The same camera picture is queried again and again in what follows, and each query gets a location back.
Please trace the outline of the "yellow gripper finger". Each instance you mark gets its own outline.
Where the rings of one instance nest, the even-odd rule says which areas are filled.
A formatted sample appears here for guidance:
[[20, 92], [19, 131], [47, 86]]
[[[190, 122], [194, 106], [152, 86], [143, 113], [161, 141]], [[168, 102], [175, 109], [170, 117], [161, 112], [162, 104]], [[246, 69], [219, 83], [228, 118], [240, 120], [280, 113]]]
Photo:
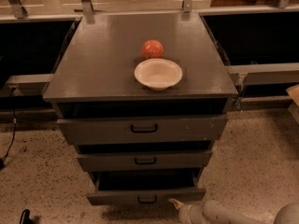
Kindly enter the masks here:
[[180, 209], [184, 203], [177, 199], [169, 199], [169, 202], [175, 206], [176, 209]]

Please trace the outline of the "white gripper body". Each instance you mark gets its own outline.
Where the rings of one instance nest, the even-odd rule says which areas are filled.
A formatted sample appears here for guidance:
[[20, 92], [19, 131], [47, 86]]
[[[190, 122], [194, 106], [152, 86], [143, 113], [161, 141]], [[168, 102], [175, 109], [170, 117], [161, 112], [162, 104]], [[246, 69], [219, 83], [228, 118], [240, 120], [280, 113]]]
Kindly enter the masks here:
[[178, 217], [181, 224], [193, 224], [192, 205], [183, 204], [178, 211]]

